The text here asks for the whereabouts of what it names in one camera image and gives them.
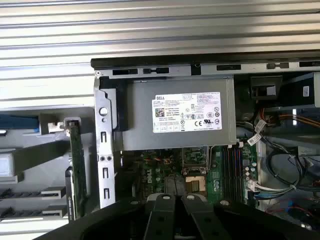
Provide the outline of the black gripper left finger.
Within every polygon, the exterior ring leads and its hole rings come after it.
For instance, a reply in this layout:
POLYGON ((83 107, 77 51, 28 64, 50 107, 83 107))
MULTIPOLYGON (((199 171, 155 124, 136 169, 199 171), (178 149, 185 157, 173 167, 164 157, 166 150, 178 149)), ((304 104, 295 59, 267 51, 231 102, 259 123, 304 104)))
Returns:
POLYGON ((176 197, 156 193, 149 201, 121 199, 39 236, 40 240, 172 240, 176 197))

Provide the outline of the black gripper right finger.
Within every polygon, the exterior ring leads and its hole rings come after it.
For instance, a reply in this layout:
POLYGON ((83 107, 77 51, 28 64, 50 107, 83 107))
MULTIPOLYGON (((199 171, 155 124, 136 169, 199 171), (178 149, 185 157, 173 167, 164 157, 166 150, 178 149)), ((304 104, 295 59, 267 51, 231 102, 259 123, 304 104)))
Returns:
POLYGON ((210 205, 203 195, 175 185, 185 220, 197 240, 310 240, 312 231, 243 203, 221 200, 210 205))

